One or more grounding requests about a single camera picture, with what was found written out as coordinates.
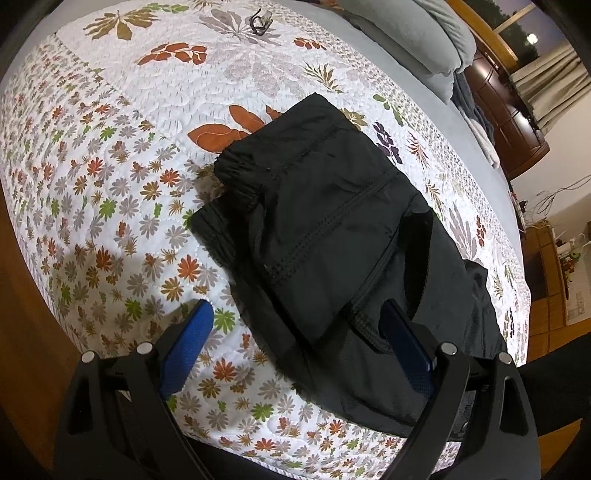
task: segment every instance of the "quilted bedspread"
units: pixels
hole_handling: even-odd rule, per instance
[[[259,7],[274,14],[262,37],[249,26]],[[376,66],[268,0],[133,0],[63,27],[1,99],[0,178],[28,268],[81,351],[125,354],[197,299],[213,304],[215,329],[168,402],[185,434],[292,478],[379,478],[404,441],[297,392],[244,324],[231,278],[187,230],[222,191],[216,152],[313,92],[409,177],[462,256],[489,269],[498,323],[524,363],[523,271],[461,159]]]

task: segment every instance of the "gray bed sheet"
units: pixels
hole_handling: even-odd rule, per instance
[[[294,0],[275,0],[296,12],[314,20],[334,35],[347,42],[358,52],[371,60],[384,73],[392,78],[417,103],[427,116],[437,125],[447,138],[468,170],[476,179],[495,211],[509,241],[522,262],[521,241],[515,220],[515,211],[509,197],[509,187],[503,172],[494,170],[487,162],[476,138],[460,116],[453,104],[446,105],[433,92],[419,82],[408,70],[403,68],[377,43],[351,26],[334,12]],[[20,49],[7,74],[0,83],[0,92],[22,63],[24,57],[48,35],[56,32],[79,17],[104,7],[120,3],[120,0],[64,0],[56,10],[45,17]]]

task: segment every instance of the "blue gripper pad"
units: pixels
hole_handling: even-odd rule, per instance
[[[213,329],[212,305],[206,301],[201,302],[186,321],[187,326],[162,363],[160,396],[165,400],[183,389],[195,360]]]
[[[379,313],[379,330],[389,342],[413,390],[426,400],[434,393],[433,362],[413,333],[410,321],[393,300],[383,303]]]

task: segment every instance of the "window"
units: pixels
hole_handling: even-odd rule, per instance
[[[524,66],[564,41],[552,19],[530,0],[465,0]]]

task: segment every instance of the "wooden floor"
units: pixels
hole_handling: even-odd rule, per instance
[[[29,275],[0,190],[0,405],[51,467],[57,419],[79,354]]]

